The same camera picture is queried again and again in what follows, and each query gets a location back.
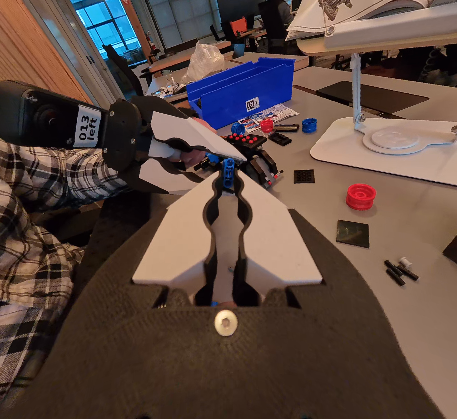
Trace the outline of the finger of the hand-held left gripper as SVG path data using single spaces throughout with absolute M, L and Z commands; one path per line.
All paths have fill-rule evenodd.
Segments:
M 139 169 L 139 179 L 166 194 L 186 194 L 197 188 L 215 194 L 215 181 L 204 179 L 195 172 L 179 170 L 165 158 L 149 158 Z
M 159 157 L 171 158 L 177 156 L 177 151 L 186 152 L 189 149 L 234 159 L 238 163 L 247 161 L 232 144 L 186 115 L 179 117 L 154 111 L 150 127 L 153 133 L 150 157 L 155 157 L 157 153 Z

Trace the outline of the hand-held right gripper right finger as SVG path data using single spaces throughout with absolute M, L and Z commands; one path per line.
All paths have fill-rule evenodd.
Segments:
M 243 224 L 233 273 L 233 300 L 258 306 L 272 289 L 319 285 L 323 277 L 289 209 L 242 171 L 233 179 Z

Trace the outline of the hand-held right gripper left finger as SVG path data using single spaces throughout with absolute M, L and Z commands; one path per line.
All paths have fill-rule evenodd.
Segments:
M 143 255 L 132 281 L 162 285 L 210 306 L 218 258 L 212 225 L 219 217 L 220 172 L 172 203 Z

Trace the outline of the blue angled holed beam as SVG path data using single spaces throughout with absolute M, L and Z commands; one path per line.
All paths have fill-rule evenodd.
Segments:
M 225 189 L 231 189 L 234 181 L 235 160 L 227 158 L 222 161 L 222 182 Z

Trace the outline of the black toy truck model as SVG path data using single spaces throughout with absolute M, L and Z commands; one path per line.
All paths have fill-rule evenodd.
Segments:
M 234 146 L 246 158 L 243 163 L 235 161 L 235 170 L 242 171 L 264 189 L 269 190 L 283 174 L 283 170 L 277 168 L 276 162 L 263 149 L 263 144 L 267 142 L 265 136 L 254 134 L 234 136 L 229 134 L 221 136 L 221 138 Z M 193 167 L 193 171 L 205 176 L 221 171 L 223 160 L 224 158 L 218 155 L 206 153 L 205 158 Z M 224 191 L 234 194 L 234 185 L 228 190 L 224 188 Z

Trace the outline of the white book stand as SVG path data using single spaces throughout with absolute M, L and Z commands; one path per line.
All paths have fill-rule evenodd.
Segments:
M 456 32 L 456 3 L 331 26 L 330 43 L 366 46 L 376 38 L 425 38 Z M 456 186 L 456 125 L 449 121 L 363 116 L 361 58 L 351 56 L 353 117 L 335 120 L 311 148 L 323 162 Z

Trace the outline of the person's left forearm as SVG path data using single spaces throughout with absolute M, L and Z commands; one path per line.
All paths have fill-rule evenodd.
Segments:
M 102 150 L 17 146 L 0 141 L 1 214 L 77 208 L 128 189 Z

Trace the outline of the brown top office desk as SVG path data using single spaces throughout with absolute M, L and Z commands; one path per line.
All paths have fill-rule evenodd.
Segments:
M 231 43 L 230 43 L 230 41 L 224 40 L 224 41 L 216 42 L 211 45 L 216 47 L 217 49 L 219 49 L 220 52 L 222 53 L 221 50 L 230 48 Z M 170 69 L 173 66 L 180 65 L 183 62 L 189 62 L 191 59 L 191 56 L 195 52 L 196 48 L 197 48 L 197 46 L 194 46 L 189 49 L 182 50 L 172 56 L 168 56 L 164 59 L 158 60 L 158 61 L 154 62 L 151 66 L 149 66 L 148 70 L 151 74 L 155 74 L 157 72 L 161 72 L 163 70 Z

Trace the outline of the grey desk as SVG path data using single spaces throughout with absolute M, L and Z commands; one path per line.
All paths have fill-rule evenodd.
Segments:
M 291 135 L 290 145 L 272 142 L 266 150 L 284 171 L 271 193 L 296 209 L 350 260 L 368 283 L 391 323 L 410 367 L 446 418 L 456 418 L 456 265 L 442 251 L 456 235 L 456 188 L 323 163 L 312 146 L 330 124 L 351 109 L 315 95 L 317 89 L 350 79 L 345 72 L 305 68 L 294 73 L 294 122 L 317 118 L 318 130 Z M 314 170 L 315 183 L 294 184 L 294 170 Z M 376 190 L 373 207 L 346 205 L 349 186 Z M 369 225 L 370 248 L 336 242 L 338 220 Z M 385 260 L 406 257 L 418 281 L 402 275 L 399 286 L 386 273 Z

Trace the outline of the black desk inlay panel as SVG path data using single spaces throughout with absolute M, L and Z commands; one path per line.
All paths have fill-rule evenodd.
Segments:
M 341 81 L 318 89 L 316 94 L 328 100 L 349 105 L 352 103 L 352 83 Z M 361 85 L 361 106 L 386 114 L 394 114 L 428 100 L 429 98 L 424 96 Z

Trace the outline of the person's left hand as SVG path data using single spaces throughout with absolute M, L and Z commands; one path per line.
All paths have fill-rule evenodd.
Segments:
M 177 164 L 176 167 L 181 171 L 199 164 L 206 156 L 206 151 L 193 149 L 190 152 L 175 150 L 174 154 L 168 159 Z

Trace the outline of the black dimpled mat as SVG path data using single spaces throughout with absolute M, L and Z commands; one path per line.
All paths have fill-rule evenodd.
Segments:
M 107 199 L 85 248 L 83 259 L 75 268 L 75 288 L 83 288 L 119 247 L 178 198 L 178 195 L 129 191 Z

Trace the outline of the black square printed tile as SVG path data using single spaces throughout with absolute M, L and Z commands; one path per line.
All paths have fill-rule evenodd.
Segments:
M 337 243 L 369 249 L 369 225 L 361 222 L 338 220 L 335 240 Z

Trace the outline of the blue storage bin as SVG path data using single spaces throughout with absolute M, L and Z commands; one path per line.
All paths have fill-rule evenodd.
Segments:
M 186 86 L 191 108 L 220 129 L 292 97 L 295 60 L 260 57 Z

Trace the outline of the colourful sticker sheet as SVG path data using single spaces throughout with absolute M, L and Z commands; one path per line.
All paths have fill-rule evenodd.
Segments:
M 298 115 L 295 110 L 283 104 L 277 104 L 264 111 L 248 114 L 247 117 L 239 119 L 237 122 L 245 127 L 246 132 L 253 132 L 261 129 L 260 123 L 265 119 L 272 119 L 273 124 L 281 123 L 285 119 Z

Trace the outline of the black pins with white bush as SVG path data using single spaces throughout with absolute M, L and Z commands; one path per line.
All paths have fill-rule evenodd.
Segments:
M 402 279 L 401 271 L 389 260 L 384 261 L 386 273 L 393 279 L 399 286 L 404 286 L 405 281 Z

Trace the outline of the cluster of black pins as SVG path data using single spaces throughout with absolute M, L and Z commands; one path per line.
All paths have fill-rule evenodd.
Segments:
M 414 274 L 413 272 L 411 272 L 408 268 L 405 268 L 404 266 L 402 266 L 401 264 L 397 265 L 397 270 L 404 276 L 412 279 L 413 281 L 418 281 L 419 280 L 419 276 Z

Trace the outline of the toy truck set box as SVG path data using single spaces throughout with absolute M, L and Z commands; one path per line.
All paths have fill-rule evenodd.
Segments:
M 446 246 L 442 252 L 443 256 L 457 264 L 457 236 Z

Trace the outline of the wooden post red banner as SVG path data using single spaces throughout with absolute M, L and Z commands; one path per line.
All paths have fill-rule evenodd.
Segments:
M 145 57 L 148 58 L 150 56 L 151 48 L 148 40 L 146 39 L 146 34 L 144 33 L 144 29 L 140 23 L 134 5 L 132 4 L 132 0 L 121 0 L 121 3 L 126 11 L 129 21 L 131 22 L 136 37 L 139 39 L 141 49 Z

